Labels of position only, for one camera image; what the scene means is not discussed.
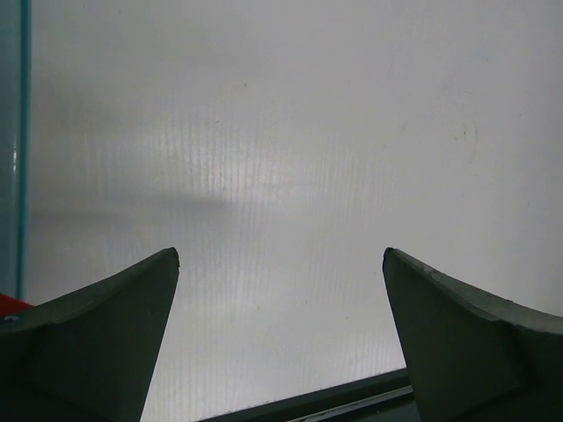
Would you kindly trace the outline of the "dark left gripper right finger tip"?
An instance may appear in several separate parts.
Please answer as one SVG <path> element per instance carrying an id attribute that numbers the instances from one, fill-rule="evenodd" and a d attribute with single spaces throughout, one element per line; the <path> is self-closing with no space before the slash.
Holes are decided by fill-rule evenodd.
<path id="1" fill-rule="evenodd" d="M 384 252 L 384 283 L 424 421 L 560 421 L 562 319 Z"/>

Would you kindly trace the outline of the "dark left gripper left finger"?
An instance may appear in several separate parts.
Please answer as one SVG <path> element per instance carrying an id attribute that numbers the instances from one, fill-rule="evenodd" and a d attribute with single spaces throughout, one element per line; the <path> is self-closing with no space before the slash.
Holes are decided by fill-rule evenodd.
<path id="1" fill-rule="evenodd" d="M 140 420 L 178 279 L 163 249 L 1 318 L 1 419 Z"/>

